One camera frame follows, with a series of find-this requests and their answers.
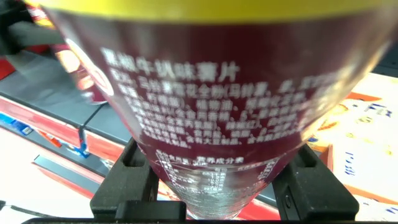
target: red logo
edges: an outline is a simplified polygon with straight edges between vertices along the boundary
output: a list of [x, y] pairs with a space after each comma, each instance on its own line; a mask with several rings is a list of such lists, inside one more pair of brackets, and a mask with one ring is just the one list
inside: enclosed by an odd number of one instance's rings
[[88, 74], [93, 78], [95, 84], [100, 88], [100, 90], [104, 91], [109, 96], [113, 96], [114, 91], [106, 75], [91, 61], [87, 54], [76, 43], [74, 43], [74, 41], [65, 39], [65, 42], [80, 59], [81, 64], [87, 69]]

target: black holder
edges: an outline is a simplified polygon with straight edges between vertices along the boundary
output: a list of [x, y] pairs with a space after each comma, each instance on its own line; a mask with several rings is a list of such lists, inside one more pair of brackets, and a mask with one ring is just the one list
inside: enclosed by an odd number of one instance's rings
[[[185, 221], [185, 203], [156, 202], [158, 184], [159, 179], [131, 139], [91, 199], [94, 219], [34, 218], [26, 223], [191, 222]], [[272, 184], [282, 221], [349, 223], [359, 210], [355, 198], [307, 145]]]

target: clear plastic bottom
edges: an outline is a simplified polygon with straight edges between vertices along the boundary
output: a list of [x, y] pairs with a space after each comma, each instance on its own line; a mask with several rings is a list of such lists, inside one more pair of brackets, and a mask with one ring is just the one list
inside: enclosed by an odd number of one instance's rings
[[215, 194], [196, 194], [171, 189], [187, 204], [188, 214], [196, 220], [230, 220], [254, 198], [255, 192], [238, 194], [233, 190]]

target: white floor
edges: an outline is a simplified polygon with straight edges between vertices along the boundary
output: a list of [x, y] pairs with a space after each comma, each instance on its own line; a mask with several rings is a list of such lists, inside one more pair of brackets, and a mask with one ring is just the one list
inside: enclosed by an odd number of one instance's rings
[[[0, 128], [0, 200], [57, 217], [92, 217], [88, 198], [30, 164], [37, 155], [30, 142]], [[30, 218], [33, 216], [7, 206], [0, 211], [0, 223], [21, 223]]]

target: yellow lid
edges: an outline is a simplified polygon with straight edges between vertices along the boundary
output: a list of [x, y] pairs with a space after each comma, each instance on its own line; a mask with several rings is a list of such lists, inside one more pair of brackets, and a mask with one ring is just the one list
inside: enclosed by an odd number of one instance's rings
[[396, 0], [25, 0], [92, 16], [189, 23], [273, 22], [340, 16]]

